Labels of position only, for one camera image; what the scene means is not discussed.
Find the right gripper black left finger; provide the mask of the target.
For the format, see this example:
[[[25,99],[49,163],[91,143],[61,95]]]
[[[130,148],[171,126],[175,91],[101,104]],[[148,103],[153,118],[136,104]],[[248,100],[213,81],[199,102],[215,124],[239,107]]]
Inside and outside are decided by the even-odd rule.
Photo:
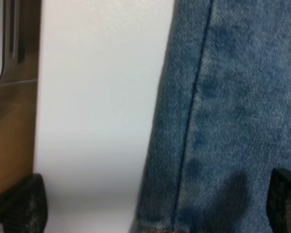
[[[0,233],[43,233],[47,220],[47,196],[40,174],[31,174],[0,194]]]

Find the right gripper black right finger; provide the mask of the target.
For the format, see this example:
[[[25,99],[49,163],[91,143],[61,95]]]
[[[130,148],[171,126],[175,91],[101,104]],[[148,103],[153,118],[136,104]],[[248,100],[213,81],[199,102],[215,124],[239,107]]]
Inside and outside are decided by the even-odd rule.
[[[274,233],[291,233],[291,171],[274,168],[269,184],[266,213]]]

